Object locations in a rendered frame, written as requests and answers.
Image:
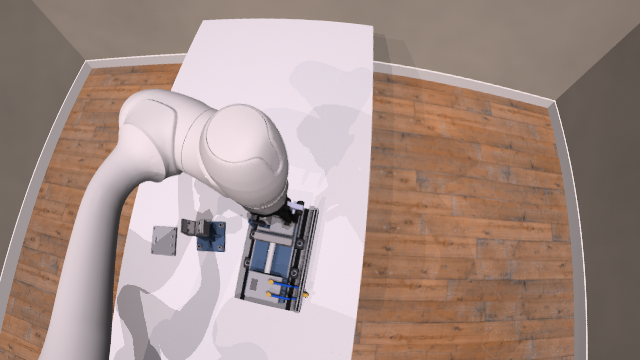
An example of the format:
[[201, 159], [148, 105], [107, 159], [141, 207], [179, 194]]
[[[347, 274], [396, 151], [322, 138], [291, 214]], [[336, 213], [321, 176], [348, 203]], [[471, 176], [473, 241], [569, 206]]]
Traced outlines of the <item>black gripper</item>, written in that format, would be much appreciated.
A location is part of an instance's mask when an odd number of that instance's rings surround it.
[[[303, 213], [304, 203], [305, 202], [303, 201], [294, 201], [293, 203], [291, 202], [291, 199], [286, 196], [285, 203], [278, 211], [275, 211], [268, 215], [262, 215], [262, 214], [252, 213], [252, 212], [249, 212], [249, 213], [251, 213], [254, 216], [255, 215], [260, 216], [268, 225], [270, 225], [271, 223], [272, 216], [274, 215], [279, 216], [281, 219], [284, 220], [284, 225], [286, 226], [286, 228], [290, 229], [292, 222], [295, 224], [298, 223], [299, 216], [301, 216]], [[290, 208], [292, 211], [290, 210]], [[280, 212], [281, 210], [282, 212]]]

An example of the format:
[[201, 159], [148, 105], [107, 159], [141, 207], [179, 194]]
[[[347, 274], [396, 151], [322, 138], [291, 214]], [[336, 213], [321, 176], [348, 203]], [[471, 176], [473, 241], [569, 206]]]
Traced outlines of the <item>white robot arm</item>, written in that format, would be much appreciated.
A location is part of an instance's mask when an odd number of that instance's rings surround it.
[[38, 360], [109, 360], [120, 216], [141, 183], [184, 172], [248, 212], [268, 215], [285, 203], [284, 141], [251, 105], [216, 110], [181, 93], [146, 89], [122, 105], [118, 137], [82, 198]]

